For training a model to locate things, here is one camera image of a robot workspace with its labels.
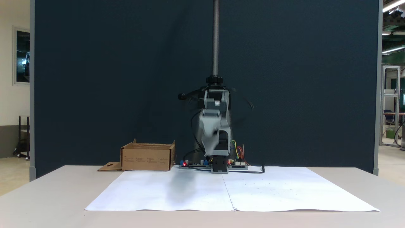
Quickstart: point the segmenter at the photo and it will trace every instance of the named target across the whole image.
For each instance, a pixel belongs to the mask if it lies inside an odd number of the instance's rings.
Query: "open cardboard box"
[[[133,142],[121,147],[120,162],[109,162],[99,171],[169,171],[175,159],[175,141],[172,144]]]

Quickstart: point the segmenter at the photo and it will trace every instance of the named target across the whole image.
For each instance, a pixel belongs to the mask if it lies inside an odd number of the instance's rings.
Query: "black wire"
[[[398,129],[396,130],[396,132],[395,132],[395,134],[394,134],[394,141],[395,141],[395,143],[399,146],[399,148],[403,148],[403,149],[405,149],[405,147],[403,147],[403,146],[401,146],[401,145],[399,145],[398,144],[398,142],[396,141],[396,134],[398,133],[398,131],[401,129],[401,127],[402,127],[402,125],[404,125],[404,123],[405,123],[405,121],[403,121],[402,123],[401,123],[401,125],[399,125],[399,127],[398,127]]]
[[[200,148],[200,150],[205,154],[205,150],[204,150],[204,148],[201,146],[200,142],[197,140],[197,137],[196,137],[196,135],[194,134],[194,129],[193,129],[193,119],[194,119],[194,117],[195,117],[196,115],[198,115],[198,114],[199,114],[200,112],[202,112],[202,111],[203,111],[203,109],[201,109],[200,111],[198,111],[196,114],[194,114],[194,115],[191,117],[190,125],[191,125],[191,131],[193,132],[194,140],[196,141],[196,143],[197,143],[198,147]]]
[[[262,171],[238,171],[238,170],[230,170],[229,172],[239,172],[239,173],[256,173],[256,174],[262,174],[265,173],[266,170],[264,169],[264,164],[262,165]]]
[[[192,166],[190,166],[190,165],[185,161],[185,158],[187,157],[187,155],[190,155],[190,154],[193,154],[193,153],[196,153],[196,152],[199,152],[199,151],[201,151],[201,150],[198,148],[198,149],[195,149],[195,150],[193,150],[193,151],[187,152],[187,153],[183,156],[183,163],[186,165],[186,167],[188,167],[188,168],[190,168],[190,169],[195,169],[195,170],[199,170],[199,171],[211,172],[211,169],[209,169],[209,170],[204,170],[204,169],[199,169],[199,168],[196,168],[196,167],[192,167]]]
[[[190,169],[199,170],[199,171],[205,171],[205,172],[211,172],[211,169],[206,170],[206,169],[199,169],[199,168],[196,168],[196,167],[192,167],[192,166],[190,166],[190,165],[185,161],[185,159],[186,159],[186,157],[187,157],[188,155],[193,154],[193,153],[196,153],[196,152],[200,152],[200,151],[201,151],[201,150],[197,148],[197,149],[195,149],[195,150],[192,150],[192,151],[190,151],[190,152],[187,152],[187,153],[183,156],[183,164],[185,164],[185,166],[188,167],[188,168],[190,168]],[[265,173],[266,170],[264,169],[264,164],[263,164],[263,165],[262,165],[262,171],[238,171],[238,170],[230,170],[230,171],[228,171],[228,172],[262,174],[262,173]]]

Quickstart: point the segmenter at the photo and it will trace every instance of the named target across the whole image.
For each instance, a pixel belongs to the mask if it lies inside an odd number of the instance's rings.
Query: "table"
[[[395,116],[395,112],[385,112],[384,115],[385,116]],[[398,115],[405,116],[405,112],[399,112]]]
[[[210,228],[405,226],[405,187],[357,168],[310,168],[381,212],[85,211],[121,172],[63,166],[0,197],[1,228]]]

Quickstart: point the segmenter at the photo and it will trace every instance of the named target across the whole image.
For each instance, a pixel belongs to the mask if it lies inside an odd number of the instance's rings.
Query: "metal frame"
[[[385,94],[384,93],[384,90],[386,89],[385,88],[385,83],[384,83],[384,81],[386,80],[386,74],[385,74],[386,69],[395,69],[395,70],[397,70],[396,93],[395,94]],[[399,126],[398,122],[399,122],[400,79],[401,79],[401,67],[400,66],[386,65],[386,66],[382,67],[382,77],[381,77],[381,80],[380,80],[380,83],[381,83],[381,88],[380,88],[380,90],[381,90],[381,92],[380,92],[380,101],[381,101],[380,113],[381,113],[381,118],[380,118],[380,131],[379,131],[379,134],[380,134],[379,144],[380,145],[399,147],[395,143],[391,144],[391,143],[383,143],[382,142],[382,134],[383,134],[383,128],[384,128],[384,123],[385,123],[385,121],[384,121],[385,117],[382,114],[382,112],[383,112],[383,108],[384,108],[385,97],[396,97],[396,101],[395,101],[395,128],[394,128],[394,130],[396,132],[397,129],[398,129],[398,126]],[[398,135],[397,134],[395,134],[395,141],[398,141]]]
[[[35,169],[35,116],[34,116],[34,40],[35,40],[35,0],[30,1],[30,181],[36,179]]]
[[[373,174],[378,176],[378,145],[381,139],[380,131],[381,128],[381,115],[382,115],[382,99],[381,95],[383,90],[381,90],[381,52],[382,52],[382,8],[383,2],[378,3],[378,39],[377,39],[377,80],[376,80],[376,90],[375,90],[375,131],[374,131],[374,169]]]

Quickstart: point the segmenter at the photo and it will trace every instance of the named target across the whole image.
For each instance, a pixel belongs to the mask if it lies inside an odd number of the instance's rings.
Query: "white paper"
[[[379,211],[307,168],[266,167],[264,174],[229,173],[223,178],[238,211]]]
[[[125,171],[87,208],[88,211],[233,211],[222,175],[179,169]]]
[[[249,167],[259,171],[260,167]],[[179,169],[123,172],[89,211],[379,211],[307,168],[266,167],[264,174]]]

